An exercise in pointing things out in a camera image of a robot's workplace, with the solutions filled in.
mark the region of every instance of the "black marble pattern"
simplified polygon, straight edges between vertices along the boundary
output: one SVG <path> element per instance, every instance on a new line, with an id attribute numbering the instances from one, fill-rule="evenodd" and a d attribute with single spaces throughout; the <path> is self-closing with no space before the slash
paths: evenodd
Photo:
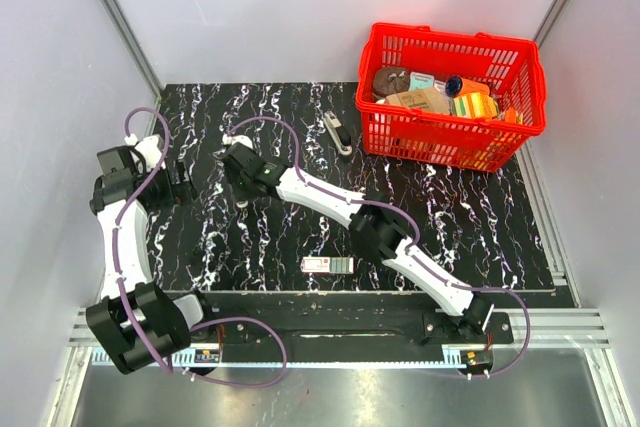
<path id="1" fill-rule="evenodd" d="M 193 84 L 167 87 L 170 154 L 183 158 L 200 195 L 187 207 L 150 216 L 149 252 L 164 289 L 412 290 L 400 274 L 358 260 L 355 275 L 305 275 L 304 256 L 350 256 L 345 229 L 309 209 L 262 199 L 236 208 L 216 155 L 222 135 L 256 115 L 281 118 L 298 133 L 302 167 L 350 190 L 378 190 L 422 229 L 422 248 L 472 285 L 551 289 L 551 273 L 515 158 L 496 174 L 367 155 L 356 84 Z M 340 157 L 322 123 L 332 110 L 355 152 Z M 246 129 L 263 156 L 293 159 L 279 125 Z"/>

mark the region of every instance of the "gray floor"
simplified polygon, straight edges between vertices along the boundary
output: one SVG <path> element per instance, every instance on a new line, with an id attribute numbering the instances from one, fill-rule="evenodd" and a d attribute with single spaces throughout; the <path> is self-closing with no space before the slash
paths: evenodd
<path id="1" fill-rule="evenodd" d="M 269 372 L 218 372 L 256 382 Z M 129 376 L 91 366 L 76 426 L 600 426 L 605 425 L 577 351 L 531 351 L 489 381 L 419 371 L 292 370 L 270 389 L 232 389 L 158 368 Z"/>

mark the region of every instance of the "cable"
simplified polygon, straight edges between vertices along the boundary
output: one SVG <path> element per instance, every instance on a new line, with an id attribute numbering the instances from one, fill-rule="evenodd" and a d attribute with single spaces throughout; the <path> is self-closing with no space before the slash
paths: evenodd
<path id="1" fill-rule="evenodd" d="M 147 334 L 144 332 L 144 330 L 140 326 L 140 323 L 138 322 L 138 319 L 136 319 L 135 314 L 133 313 L 133 309 L 131 308 L 131 303 L 129 302 L 129 298 L 127 297 L 127 291 L 124 286 L 122 266 L 120 265 L 120 251 L 118 250 L 118 234 L 120 232 L 120 222 L 122 222 L 124 214 L 126 213 L 127 209 L 136 201 L 136 199 L 144 191 L 144 189 L 146 189 L 149 186 L 153 178 L 162 168 L 162 165 L 165 159 L 167 158 L 167 153 L 169 152 L 169 139 L 170 139 L 169 125 L 167 124 L 166 119 L 162 115 L 160 115 L 159 112 L 153 109 L 150 109 L 149 107 L 138 107 L 137 109 L 134 109 L 131 112 L 129 112 L 129 114 L 127 115 L 124 121 L 124 130 L 125 130 L 125 133 L 127 134 L 127 137 L 131 135 L 131 131 L 129 129 L 129 122 L 131 121 L 131 118 L 139 112 L 148 112 L 154 115 L 160 121 L 160 124 L 162 125 L 162 130 L 164 133 L 164 146 L 162 148 L 162 154 L 156 166 L 151 170 L 151 172 L 149 173 L 147 178 L 142 182 L 142 184 L 140 184 L 138 188 L 133 192 L 133 194 L 131 194 L 131 196 L 127 199 L 125 204 L 122 206 L 122 209 L 120 209 L 120 212 L 116 216 L 116 220 L 115 220 L 116 225 L 112 230 L 112 237 L 111 237 L 113 266 L 116 273 L 119 274 L 119 277 L 116 282 L 118 284 L 118 289 L 120 291 L 120 299 L 122 302 L 122 306 L 124 307 L 124 310 L 127 314 L 127 318 L 129 319 L 129 322 L 131 322 L 131 326 L 136 331 L 136 333 L 138 334 L 138 337 L 140 337 L 140 340 L 142 341 L 144 346 L 147 348 L 147 350 L 151 354 L 151 357 L 153 357 L 153 360 L 156 361 L 156 363 L 162 368 L 162 370 L 164 370 L 168 374 L 172 374 L 174 370 L 171 362 L 171 357 L 167 358 L 167 362 L 164 361 L 160 353 L 153 346 L 153 343 L 151 342 L 151 340 L 149 340 L 149 337 L 147 337 Z M 287 351 L 284 347 L 284 343 L 282 342 L 282 339 L 271 327 L 269 327 L 264 322 L 257 319 L 252 319 L 250 317 L 228 317 L 224 319 L 217 319 L 217 320 L 211 320 L 208 322 L 203 322 L 202 324 L 195 325 L 191 330 L 195 331 L 195 330 L 202 329 L 204 327 L 208 327 L 210 325 L 223 324 L 226 322 L 249 322 L 252 324 L 259 325 L 260 327 L 265 329 L 267 332 L 269 332 L 273 336 L 275 341 L 278 343 L 278 346 L 280 347 L 280 351 L 282 353 L 282 368 L 280 369 L 280 373 L 276 376 L 275 379 L 269 382 L 263 382 L 260 384 L 242 384 L 237 382 L 229 382 L 224 380 L 211 379 L 209 377 L 200 376 L 194 373 L 191 374 L 192 378 L 198 378 L 206 382 L 221 384 L 221 385 L 228 385 L 231 387 L 253 387 L 253 388 L 270 387 L 276 384 L 277 382 L 279 382 L 280 380 L 282 380 L 282 378 L 286 373 Z"/>
<path id="2" fill-rule="evenodd" d="M 327 194 L 331 197 L 334 197 L 336 199 L 339 199 L 341 201 L 347 201 L 346 197 L 343 197 L 340 194 L 336 194 L 335 192 L 331 192 L 325 188 L 323 188 L 322 186 L 316 185 L 314 184 L 312 181 L 306 179 L 300 169 L 300 141 L 298 140 L 298 136 L 296 134 L 296 132 L 293 130 L 293 128 L 287 124 L 286 122 L 280 120 L 280 119 L 276 119 L 274 117 L 267 117 L 267 116 L 257 116 L 257 117 L 252 117 L 250 119 L 247 120 L 243 120 L 242 122 L 240 122 L 239 124 L 237 124 L 235 127 L 233 127 L 231 130 L 229 130 L 229 132 L 227 133 L 228 136 L 231 136 L 236 130 L 238 130 L 240 127 L 242 127 L 243 125 L 246 125 L 250 122 L 255 122 L 257 120 L 261 120 L 261 121 L 270 121 L 270 122 L 275 122 L 277 124 L 282 125 L 284 128 L 286 128 L 289 133 L 291 134 L 291 136 L 293 137 L 293 142 L 295 145 L 295 153 L 294 153 L 294 168 L 296 171 L 296 174 L 298 175 L 298 178 L 305 184 L 308 185 L 316 190 L 319 190 L 320 192 Z M 351 200 L 352 203 L 354 204 L 362 204 L 362 205 L 373 205 L 376 207 L 380 207 L 383 209 L 388 209 L 391 210 L 392 212 L 395 212 L 399 215 L 401 215 L 407 222 L 409 222 L 409 225 L 411 225 L 411 227 L 413 228 L 414 232 L 415 232 L 415 240 L 413 240 L 413 242 L 411 242 L 407 248 L 406 248 L 406 252 L 408 253 L 409 249 L 411 247 L 413 247 L 414 245 L 416 245 L 420 239 L 420 229 L 418 228 L 418 224 L 416 223 L 416 221 L 409 215 L 407 214 L 404 210 L 394 206 L 394 205 L 390 205 L 390 204 L 386 204 L 384 202 L 377 202 L 377 201 L 373 201 L 373 200 Z M 433 269 L 431 269 L 429 266 L 425 265 L 424 262 L 422 262 L 418 257 L 416 257 L 415 255 L 412 255 L 411 258 L 413 260 L 415 260 L 418 265 L 422 266 L 427 272 L 429 272 L 433 277 L 435 277 L 437 280 L 439 280 L 440 282 L 446 284 L 447 280 L 442 277 L 441 275 L 439 275 L 437 272 L 435 272 Z M 531 317 L 529 315 L 529 309 L 527 308 L 527 305 L 524 303 L 524 301 L 522 300 L 522 298 L 516 294 L 515 292 L 513 292 L 512 290 L 509 289 L 505 289 L 502 287 L 471 287 L 468 285 L 463 285 L 463 284 L 458 284 L 458 283 L 450 283 L 449 285 L 451 285 L 452 287 L 455 287 L 457 289 L 460 290 L 465 290 L 468 292 L 477 292 L 477 293 L 484 293 L 484 294 L 489 294 L 489 293 L 501 293 L 501 294 L 506 294 L 509 295 L 510 297 L 512 297 L 513 299 L 516 300 L 516 302 L 520 305 L 520 308 L 522 309 L 522 312 L 524 313 L 524 318 L 525 318 L 525 325 L 526 325 L 526 333 L 525 333 L 525 338 L 524 338 L 524 342 L 522 344 L 522 348 L 520 349 L 520 352 L 518 352 L 518 355 L 516 355 L 516 357 L 506 366 L 496 370 L 495 372 L 493 372 L 491 374 L 491 376 L 496 376 L 496 375 L 500 375 L 500 374 L 504 374 L 505 372 L 511 370 L 516 364 L 518 364 L 522 358 L 524 357 L 524 355 L 526 354 L 528 348 L 529 348 L 529 342 L 531 341 Z M 439 374 L 438 376 L 440 377 L 459 377 L 458 375 L 441 375 Z M 475 375 L 472 376 L 471 378 L 473 379 L 487 379 L 489 378 L 489 376 L 482 376 L 482 375 Z"/>

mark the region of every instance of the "bottle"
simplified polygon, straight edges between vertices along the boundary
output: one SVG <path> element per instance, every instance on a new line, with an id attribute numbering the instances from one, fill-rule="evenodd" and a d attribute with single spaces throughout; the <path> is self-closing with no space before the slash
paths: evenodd
<path id="1" fill-rule="evenodd" d="M 473 80 L 463 79 L 458 75 L 454 75 L 447 80 L 445 92 L 449 97 L 457 97 L 458 95 L 472 94 L 474 92 L 481 92 L 489 95 L 491 90 L 487 84 L 474 82 Z"/>

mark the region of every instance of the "cardboard box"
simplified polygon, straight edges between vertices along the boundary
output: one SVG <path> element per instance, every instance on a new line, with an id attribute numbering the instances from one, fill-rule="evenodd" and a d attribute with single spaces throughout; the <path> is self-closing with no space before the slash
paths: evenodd
<path id="1" fill-rule="evenodd" d="M 435 87 L 390 95 L 386 98 L 385 104 L 422 109 L 433 114 L 449 115 L 451 113 L 450 99 L 438 92 Z"/>

